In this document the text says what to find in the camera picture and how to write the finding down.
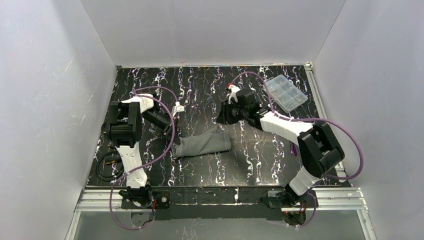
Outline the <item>purple metal spoon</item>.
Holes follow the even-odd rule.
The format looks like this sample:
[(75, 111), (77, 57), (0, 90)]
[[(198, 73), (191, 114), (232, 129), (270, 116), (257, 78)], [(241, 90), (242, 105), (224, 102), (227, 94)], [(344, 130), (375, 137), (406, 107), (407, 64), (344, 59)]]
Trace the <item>purple metal spoon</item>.
[(289, 147), (290, 147), (290, 153), (296, 157), (298, 155), (296, 145), (292, 141), (290, 141)]

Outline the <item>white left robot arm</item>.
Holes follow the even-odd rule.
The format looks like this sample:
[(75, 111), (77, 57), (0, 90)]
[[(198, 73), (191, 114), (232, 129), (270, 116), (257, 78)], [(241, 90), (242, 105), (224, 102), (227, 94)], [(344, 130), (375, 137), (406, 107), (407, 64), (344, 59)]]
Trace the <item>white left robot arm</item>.
[(178, 114), (184, 111), (185, 107), (179, 101), (168, 109), (149, 93), (109, 104), (105, 133), (121, 157), (127, 174), (127, 187), (139, 189), (148, 184), (148, 176), (143, 168), (132, 171), (143, 165), (140, 154), (143, 119), (160, 128), (165, 137), (178, 145)]

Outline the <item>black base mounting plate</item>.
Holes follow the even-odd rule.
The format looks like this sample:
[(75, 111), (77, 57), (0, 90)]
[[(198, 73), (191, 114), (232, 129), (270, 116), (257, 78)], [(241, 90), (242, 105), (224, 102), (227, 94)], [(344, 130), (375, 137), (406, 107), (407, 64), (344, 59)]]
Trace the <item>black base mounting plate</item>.
[(120, 189), (121, 208), (147, 209), (157, 221), (179, 219), (265, 219), (290, 226), (308, 222), (319, 206), (316, 192), (301, 196), (282, 186), (152, 187)]

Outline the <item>aluminium front frame rail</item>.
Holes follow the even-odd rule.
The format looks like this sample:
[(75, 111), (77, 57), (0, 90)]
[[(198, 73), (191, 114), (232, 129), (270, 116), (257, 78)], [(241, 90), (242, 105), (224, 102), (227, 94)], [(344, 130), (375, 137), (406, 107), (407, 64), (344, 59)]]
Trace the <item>aluminium front frame rail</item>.
[[(123, 197), (118, 190), (85, 189), (77, 202), (76, 210), (83, 212), (127, 212), (143, 211), (156, 204), (156, 209), (171, 206), (257, 206), (265, 198), (271, 198), (270, 205), (280, 202), (281, 187), (154, 187), (146, 203), (134, 204)], [(318, 187), (311, 190), (317, 209), (367, 210), (368, 206), (360, 188)]]

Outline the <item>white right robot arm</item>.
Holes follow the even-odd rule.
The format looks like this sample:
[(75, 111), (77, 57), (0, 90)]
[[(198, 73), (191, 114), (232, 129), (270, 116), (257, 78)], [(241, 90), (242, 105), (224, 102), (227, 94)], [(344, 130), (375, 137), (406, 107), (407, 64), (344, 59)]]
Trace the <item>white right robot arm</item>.
[(283, 137), (298, 146), (302, 167), (285, 186), (287, 199), (303, 197), (344, 159), (342, 147), (327, 123), (288, 120), (276, 111), (262, 107), (252, 90), (240, 89), (231, 83), (226, 89), (229, 96), (221, 103), (217, 123), (232, 125), (246, 121), (253, 128)]

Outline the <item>grey fabric napkin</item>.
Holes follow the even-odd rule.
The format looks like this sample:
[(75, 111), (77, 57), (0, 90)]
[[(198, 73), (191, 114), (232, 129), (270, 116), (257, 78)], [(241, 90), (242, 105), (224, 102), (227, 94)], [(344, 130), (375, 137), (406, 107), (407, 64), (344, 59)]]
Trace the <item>grey fabric napkin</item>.
[(180, 137), (179, 144), (172, 144), (172, 156), (176, 158), (196, 157), (226, 152), (232, 149), (230, 136), (219, 127), (195, 136)]

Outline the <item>clear plastic screw box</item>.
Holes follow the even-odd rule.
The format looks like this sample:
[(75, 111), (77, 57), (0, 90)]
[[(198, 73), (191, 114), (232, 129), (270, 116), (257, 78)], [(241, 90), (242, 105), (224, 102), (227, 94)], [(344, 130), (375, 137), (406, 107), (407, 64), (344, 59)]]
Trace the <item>clear plastic screw box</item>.
[(282, 74), (266, 79), (263, 90), (285, 113), (290, 113), (308, 100), (308, 97)]

